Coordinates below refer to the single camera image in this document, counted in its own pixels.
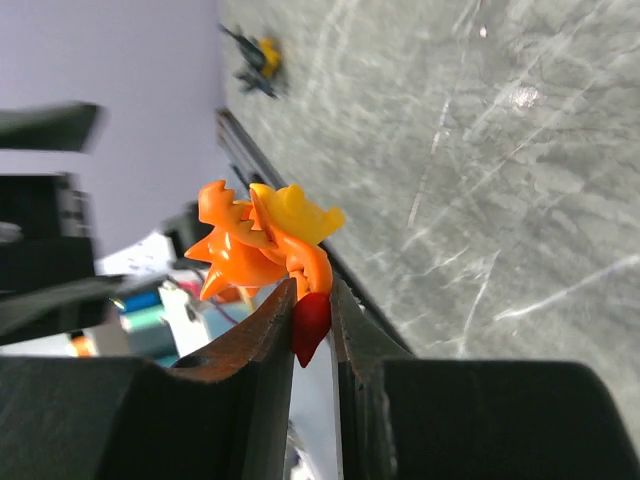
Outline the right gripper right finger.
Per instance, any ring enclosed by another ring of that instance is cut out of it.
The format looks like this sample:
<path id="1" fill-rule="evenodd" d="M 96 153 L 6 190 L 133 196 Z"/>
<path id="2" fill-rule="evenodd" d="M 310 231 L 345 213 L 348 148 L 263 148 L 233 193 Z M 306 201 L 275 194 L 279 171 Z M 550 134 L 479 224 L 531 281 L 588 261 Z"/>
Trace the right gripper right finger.
<path id="1" fill-rule="evenodd" d="M 613 398 L 567 361 L 419 359 L 336 281 L 330 297 L 345 479 L 635 479 Z"/>

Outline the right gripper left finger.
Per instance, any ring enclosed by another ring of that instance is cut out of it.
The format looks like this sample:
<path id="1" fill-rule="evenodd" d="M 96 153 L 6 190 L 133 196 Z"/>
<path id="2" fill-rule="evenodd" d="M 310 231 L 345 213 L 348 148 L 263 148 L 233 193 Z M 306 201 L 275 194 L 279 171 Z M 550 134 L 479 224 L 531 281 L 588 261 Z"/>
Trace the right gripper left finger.
<path id="1" fill-rule="evenodd" d="M 1 361 L 5 479 L 279 479 L 296 284 L 164 368 L 134 357 Z"/>

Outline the orange fox toy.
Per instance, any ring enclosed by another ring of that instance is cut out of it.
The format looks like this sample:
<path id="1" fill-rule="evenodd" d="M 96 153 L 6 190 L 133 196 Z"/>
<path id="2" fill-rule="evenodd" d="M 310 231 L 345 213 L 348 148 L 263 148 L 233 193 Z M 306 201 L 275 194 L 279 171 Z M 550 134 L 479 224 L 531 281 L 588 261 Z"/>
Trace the orange fox toy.
<path id="1" fill-rule="evenodd" d="M 318 206 L 296 184 L 276 190 L 252 183 L 249 194 L 248 200 L 236 199 L 224 180 L 203 187 L 198 219 L 212 231 L 185 257 L 209 265 L 202 301 L 229 288 L 254 297 L 280 279 L 294 279 L 291 352 L 305 368 L 332 324 L 333 270 L 321 243 L 344 226 L 345 216 L 337 206 Z"/>

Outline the black dragon toy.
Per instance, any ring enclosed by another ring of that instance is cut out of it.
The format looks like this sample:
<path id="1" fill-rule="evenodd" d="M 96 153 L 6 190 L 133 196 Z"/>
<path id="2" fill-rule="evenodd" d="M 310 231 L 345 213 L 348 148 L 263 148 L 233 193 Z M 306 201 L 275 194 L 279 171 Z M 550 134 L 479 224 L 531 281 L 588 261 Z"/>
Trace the black dragon toy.
<path id="1" fill-rule="evenodd" d="M 219 23 L 218 28 L 235 42 L 244 61 L 244 68 L 233 74 L 242 83 L 239 91 L 244 95 L 261 92 L 278 99 L 275 82 L 282 67 L 282 53 L 277 41 L 272 37 L 246 36 L 240 26 L 230 30 Z"/>

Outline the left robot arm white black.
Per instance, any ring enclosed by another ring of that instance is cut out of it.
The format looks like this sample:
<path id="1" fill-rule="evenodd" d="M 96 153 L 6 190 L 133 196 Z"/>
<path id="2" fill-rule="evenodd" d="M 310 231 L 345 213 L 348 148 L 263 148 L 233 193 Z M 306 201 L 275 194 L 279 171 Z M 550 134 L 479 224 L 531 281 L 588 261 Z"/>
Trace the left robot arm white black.
<path id="1" fill-rule="evenodd" d="M 69 102 L 1 113 L 4 150 L 83 151 L 101 106 Z M 69 172 L 1 177 L 1 342 L 103 323 L 122 282 L 95 271 L 87 196 Z"/>

